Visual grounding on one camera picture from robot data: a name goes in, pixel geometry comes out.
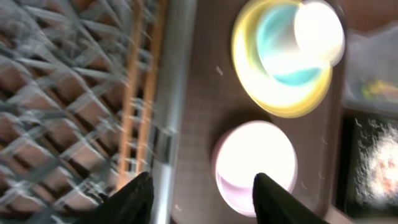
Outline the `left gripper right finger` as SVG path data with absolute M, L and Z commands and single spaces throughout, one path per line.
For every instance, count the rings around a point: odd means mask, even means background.
M 265 173 L 254 178 L 252 200 L 258 224 L 328 224 Z

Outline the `wooden chopstick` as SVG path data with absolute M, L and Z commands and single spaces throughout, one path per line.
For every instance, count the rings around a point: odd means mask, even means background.
M 142 119 L 139 126 L 137 151 L 136 151 L 136 169 L 135 174 L 138 175 L 145 170 L 145 159 L 147 152 L 147 141 L 150 133 L 152 120 L 152 112 L 154 107 L 155 89 L 157 84 L 157 75 L 159 67 L 159 57 L 162 45 L 164 19 L 167 12 L 168 0 L 160 0 L 154 25 L 154 32 L 150 45 L 152 60 L 150 61 L 150 70 L 146 74 L 146 82 L 144 87 L 144 106 L 142 109 Z
M 139 49 L 141 45 L 141 31 L 142 31 L 142 19 L 144 13 L 144 1 L 134 1 L 134 25 L 131 31 L 131 42 L 129 46 L 129 54 L 127 60 L 127 83 L 124 89 L 123 99 L 123 116 L 122 116 L 122 128 L 120 132 L 120 143 L 119 143 L 119 162 L 118 162 L 118 182 L 116 189 L 120 190 L 126 184 L 128 178 L 127 168 L 129 163 L 126 159 L 130 157 L 131 150 L 129 148 L 129 142 L 131 139 L 132 120 L 130 118 L 132 114 L 131 98 L 136 92 L 136 79 L 137 79 L 137 60 L 139 60 Z

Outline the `light blue saucer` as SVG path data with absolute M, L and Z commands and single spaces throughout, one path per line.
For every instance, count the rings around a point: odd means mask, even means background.
M 257 54 L 267 74 L 279 83 L 300 86 L 313 82 L 321 74 L 320 64 L 303 54 L 294 32 L 299 5 L 276 4 L 259 19 L 256 31 Z

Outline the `white upturned cup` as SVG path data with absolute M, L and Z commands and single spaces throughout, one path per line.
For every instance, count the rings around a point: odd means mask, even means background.
M 292 3 L 299 5 L 294 18 L 299 49 L 315 59 L 321 68 L 338 63 L 344 50 L 345 34 L 335 10 L 326 1 Z

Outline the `yellow-green plate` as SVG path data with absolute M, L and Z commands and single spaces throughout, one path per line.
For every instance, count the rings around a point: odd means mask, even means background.
M 264 13 L 283 3 L 251 0 L 242 7 L 231 33 L 231 58 L 239 81 L 255 103 L 270 114 L 296 118 L 311 112 L 322 102 L 333 69 L 322 69 L 314 81 L 300 86 L 278 82 L 264 70 L 256 50 L 257 24 Z

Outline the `green snack wrapper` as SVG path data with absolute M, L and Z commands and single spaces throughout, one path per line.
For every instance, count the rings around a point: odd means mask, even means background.
M 361 93 L 368 100 L 397 103 L 397 85 L 382 80 L 363 84 Z

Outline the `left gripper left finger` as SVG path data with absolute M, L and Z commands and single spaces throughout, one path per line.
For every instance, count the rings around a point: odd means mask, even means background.
M 143 172 L 77 224 L 149 224 L 153 203 L 153 178 Z

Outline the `white bowl with food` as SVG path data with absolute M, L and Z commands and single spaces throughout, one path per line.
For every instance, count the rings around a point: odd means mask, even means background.
M 289 193 L 298 175 L 295 149 L 286 134 L 268 121 L 249 121 L 225 132 L 211 157 L 212 172 L 223 200 L 235 211 L 255 217 L 254 178 L 267 174 Z

